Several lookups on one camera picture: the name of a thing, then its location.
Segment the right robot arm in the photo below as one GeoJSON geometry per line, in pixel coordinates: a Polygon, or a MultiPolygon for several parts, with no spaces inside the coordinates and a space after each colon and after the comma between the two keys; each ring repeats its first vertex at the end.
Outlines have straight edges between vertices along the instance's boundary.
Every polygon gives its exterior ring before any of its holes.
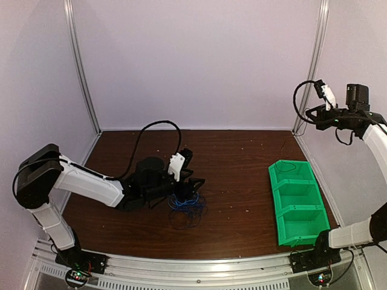
{"type": "Polygon", "coordinates": [[[386,240],[386,120],[370,110],[365,85],[348,84],[341,108],[327,84],[312,84],[323,103],[306,111],[315,128],[305,142],[340,223],[310,253],[310,262],[321,267],[333,249],[386,240]]]}

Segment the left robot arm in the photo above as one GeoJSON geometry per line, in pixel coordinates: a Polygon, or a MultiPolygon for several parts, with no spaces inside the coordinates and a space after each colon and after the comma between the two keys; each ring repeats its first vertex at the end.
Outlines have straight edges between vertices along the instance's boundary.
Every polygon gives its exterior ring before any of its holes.
{"type": "Polygon", "coordinates": [[[81,268],[87,256],[81,251],[75,231],[65,222],[52,192],[75,193],[107,207],[129,212],[153,201],[175,196],[186,201],[206,182],[193,178],[187,165],[192,151],[173,154],[169,163],[156,156],[136,163],[129,176],[106,176],[70,160],[55,144],[48,144],[20,164],[12,189],[18,204],[28,210],[73,268],[81,268]]]}

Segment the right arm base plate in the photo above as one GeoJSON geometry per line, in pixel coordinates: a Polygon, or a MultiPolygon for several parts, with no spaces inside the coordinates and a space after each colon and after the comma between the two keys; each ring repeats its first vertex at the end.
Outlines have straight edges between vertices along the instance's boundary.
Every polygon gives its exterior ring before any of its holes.
{"type": "Polygon", "coordinates": [[[318,288],[330,285],[332,265],[341,261],[340,249],[331,248],[293,251],[288,258],[293,273],[307,272],[308,281],[318,288]]]}

